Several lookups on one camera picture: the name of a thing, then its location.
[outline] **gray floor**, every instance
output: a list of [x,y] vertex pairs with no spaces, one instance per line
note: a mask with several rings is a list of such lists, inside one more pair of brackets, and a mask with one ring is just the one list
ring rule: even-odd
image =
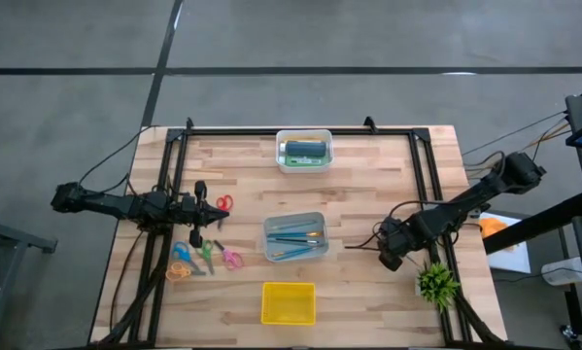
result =
[[[0,67],[155,66],[171,5],[0,1]],[[582,65],[582,0],[189,0],[169,65]],[[49,202],[55,185],[77,180],[138,129],[151,81],[0,77],[0,222],[59,239],[54,255],[27,255],[3,348],[86,342],[116,221],[57,214]],[[153,123],[358,124],[369,115],[381,124],[454,124],[468,150],[562,110],[565,96],[580,92],[582,75],[171,77]],[[551,124],[466,159],[519,150]],[[86,185],[114,184],[132,155],[126,149]],[[544,144],[537,159],[548,170],[542,185],[495,200],[496,209],[533,214],[582,191],[577,157],[562,141]],[[557,242],[531,242],[536,269],[561,258]],[[540,280],[496,289],[510,339],[565,347],[554,332],[566,322],[560,290]]]

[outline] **yellow plastic bin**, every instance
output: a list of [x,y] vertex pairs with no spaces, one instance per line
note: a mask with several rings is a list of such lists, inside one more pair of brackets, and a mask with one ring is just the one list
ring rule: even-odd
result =
[[264,325],[314,326],[317,321],[314,283],[265,282],[260,321]]

